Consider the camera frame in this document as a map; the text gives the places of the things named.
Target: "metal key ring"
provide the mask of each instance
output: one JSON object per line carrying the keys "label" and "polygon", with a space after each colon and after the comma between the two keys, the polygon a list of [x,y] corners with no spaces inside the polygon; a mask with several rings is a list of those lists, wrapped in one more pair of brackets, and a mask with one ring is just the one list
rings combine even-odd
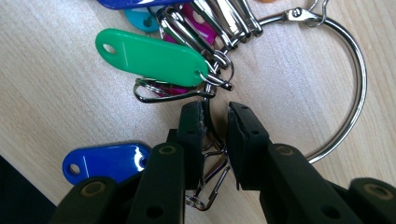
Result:
{"label": "metal key ring", "polygon": [[366,65],[363,59],[363,55],[361,53],[361,49],[358,43],[356,42],[355,38],[341,24],[328,17],[325,18],[325,20],[323,20],[321,16],[312,13],[308,10],[297,7],[291,10],[287,10],[284,13],[262,18],[259,20],[259,24],[261,27],[263,27],[266,24],[273,23],[276,21],[323,22],[322,24],[333,29],[337,34],[339,34],[343,38],[343,40],[346,42],[346,45],[349,47],[349,51],[351,52],[355,64],[357,88],[354,96],[353,106],[349,111],[346,121],[344,122],[340,130],[332,137],[332,139],[322,148],[317,149],[315,152],[306,156],[306,158],[309,160],[310,163],[314,163],[324,158],[329,153],[331,153],[336,147],[338,147],[338,145],[340,145],[341,142],[347,137],[350,130],[355,125],[361,113],[361,110],[363,109],[364,100],[367,92]]}

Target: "blue key tag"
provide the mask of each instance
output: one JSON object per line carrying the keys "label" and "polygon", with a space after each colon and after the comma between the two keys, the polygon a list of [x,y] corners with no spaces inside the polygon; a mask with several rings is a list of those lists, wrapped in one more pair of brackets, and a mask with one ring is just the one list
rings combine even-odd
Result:
{"label": "blue key tag", "polygon": [[[150,10],[155,13],[158,10],[157,8],[160,9],[161,7],[152,7]],[[153,33],[159,30],[157,20],[146,7],[125,9],[124,13],[126,19],[143,32]]]}
{"label": "blue key tag", "polygon": [[64,177],[73,185],[92,176],[120,183],[145,169],[150,150],[142,143],[75,149],[64,158]]}
{"label": "blue key tag", "polygon": [[104,7],[121,10],[137,7],[167,6],[177,3],[192,2],[192,0],[98,0],[98,2]]}

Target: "wooden table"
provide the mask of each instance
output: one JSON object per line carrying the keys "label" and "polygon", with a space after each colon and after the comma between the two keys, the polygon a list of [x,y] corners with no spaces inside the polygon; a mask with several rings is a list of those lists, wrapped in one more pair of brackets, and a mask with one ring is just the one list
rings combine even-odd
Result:
{"label": "wooden table", "polygon": [[[249,0],[260,18],[310,1]],[[370,176],[396,186],[396,2],[330,1],[328,15],[361,45],[368,71],[362,114],[346,140],[315,163],[343,187]],[[135,75],[106,63],[94,46],[106,28],[136,31],[122,12],[93,0],[3,1],[0,5],[0,154],[52,202],[72,186],[62,161],[77,147],[142,140],[152,147],[177,127],[193,99],[145,105]],[[224,135],[229,101],[249,105],[274,142],[308,153],[344,121],[354,90],[352,61],[329,29],[272,24],[229,54],[234,90],[218,90],[213,118]],[[229,175],[213,207],[187,208],[187,223],[263,223],[257,192],[236,191]]]}

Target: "wood grain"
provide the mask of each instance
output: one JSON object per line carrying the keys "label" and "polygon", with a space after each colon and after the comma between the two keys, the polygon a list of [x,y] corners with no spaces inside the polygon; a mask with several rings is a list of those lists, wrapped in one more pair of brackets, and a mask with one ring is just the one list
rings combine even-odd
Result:
{"label": "wood grain", "polygon": [[[309,1],[249,0],[260,18]],[[330,156],[315,164],[347,187],[359,176],[396,186],[396,2],[330,1],[328,15],[361,45],[368,94],[357,125]],[[93,0],[3,1],[0,5],[0,154],[51,201],[71,189],[64,156],[77,147],[129,140],[151,146],[177,127],[190,100],[144,105],[134,98],[135,75],[111,67],[94,39],[106,28],[136,31],[123,14]],[[309,153],[344,121],[354,91],[352,61],[329,29],[272,24],[230,53],[234,91],[218,90],[213,117],[224,134],[229,101],[249,105],[275,142]],[[190,208],[187,223],[263,223],[257,192],[236,191],[233,175],[213,208]]]}

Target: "green key tag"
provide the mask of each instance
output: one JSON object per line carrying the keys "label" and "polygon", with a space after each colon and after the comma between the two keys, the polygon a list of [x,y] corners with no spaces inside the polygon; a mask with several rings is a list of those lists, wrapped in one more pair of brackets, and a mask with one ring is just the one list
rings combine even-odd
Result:
{"label": "green key tag", "polygon": [[183,87],[207,78],[207,64],[194,49],[160,39],[106,29],[96,37],[99,54],[114,67]]}

